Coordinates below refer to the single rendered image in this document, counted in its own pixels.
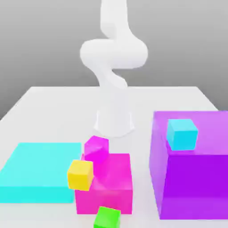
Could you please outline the small green cube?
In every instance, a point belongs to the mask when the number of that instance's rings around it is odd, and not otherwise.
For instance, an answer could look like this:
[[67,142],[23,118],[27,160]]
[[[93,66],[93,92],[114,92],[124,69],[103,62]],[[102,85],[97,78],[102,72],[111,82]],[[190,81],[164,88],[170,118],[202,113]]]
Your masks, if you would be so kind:
[[100,206],[94,221],[94,228],[120,228],[120,217],[120,210]]

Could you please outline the small yellow cube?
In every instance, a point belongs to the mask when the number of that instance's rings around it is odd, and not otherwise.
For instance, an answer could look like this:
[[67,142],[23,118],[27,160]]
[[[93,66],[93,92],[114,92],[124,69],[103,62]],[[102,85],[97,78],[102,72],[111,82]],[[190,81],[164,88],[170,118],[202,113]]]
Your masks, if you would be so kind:
[[69,189],[89,191],[94,178],[93,162],[85,160],[74,160],[68,171]]

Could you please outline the large pink box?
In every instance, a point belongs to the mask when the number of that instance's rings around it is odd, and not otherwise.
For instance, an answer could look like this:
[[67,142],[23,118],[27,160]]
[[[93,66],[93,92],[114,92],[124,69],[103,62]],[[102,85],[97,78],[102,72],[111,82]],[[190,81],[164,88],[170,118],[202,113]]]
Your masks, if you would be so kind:
[[131,214],[133,184],[129,154],[109,154],[94,163],[94,178],[89,191],[75,191],[77,214],[97,214],[100,206]]

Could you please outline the small magenta cube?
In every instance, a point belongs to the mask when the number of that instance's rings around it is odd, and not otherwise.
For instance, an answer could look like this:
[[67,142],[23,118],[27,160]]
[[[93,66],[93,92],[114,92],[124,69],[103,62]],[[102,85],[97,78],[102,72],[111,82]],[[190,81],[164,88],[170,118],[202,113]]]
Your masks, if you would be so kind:
[[92,136],[84,144],[84,159],[94,163],[104,162],[109,155],[109,140],[106,138]]

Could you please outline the large purple box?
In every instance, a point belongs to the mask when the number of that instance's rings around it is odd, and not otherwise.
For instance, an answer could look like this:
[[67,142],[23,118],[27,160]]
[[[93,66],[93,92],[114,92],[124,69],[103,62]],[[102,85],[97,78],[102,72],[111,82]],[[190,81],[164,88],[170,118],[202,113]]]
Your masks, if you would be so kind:
[[[195,149],[175,151],[170,119],[190,119]],[[149,170],[162,220],[228,220],[228,111],[156,111]]]

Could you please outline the small cyan cube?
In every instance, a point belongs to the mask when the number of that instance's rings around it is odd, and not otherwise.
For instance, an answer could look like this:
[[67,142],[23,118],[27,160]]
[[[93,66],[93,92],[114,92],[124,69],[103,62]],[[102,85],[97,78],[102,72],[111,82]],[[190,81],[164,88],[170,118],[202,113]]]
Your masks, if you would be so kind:
[[167,141],[172,151],[192,151],[196,147],[198,128],[191,119],[168,119]]

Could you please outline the large cyan box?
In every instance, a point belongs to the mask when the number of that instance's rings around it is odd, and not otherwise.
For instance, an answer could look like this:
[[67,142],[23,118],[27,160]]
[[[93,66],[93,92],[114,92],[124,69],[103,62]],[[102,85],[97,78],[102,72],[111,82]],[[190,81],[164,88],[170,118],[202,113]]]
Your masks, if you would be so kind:
[[2,203],[73,203],[67,171],[80,160],[78,142],[21,142],[0,170]]

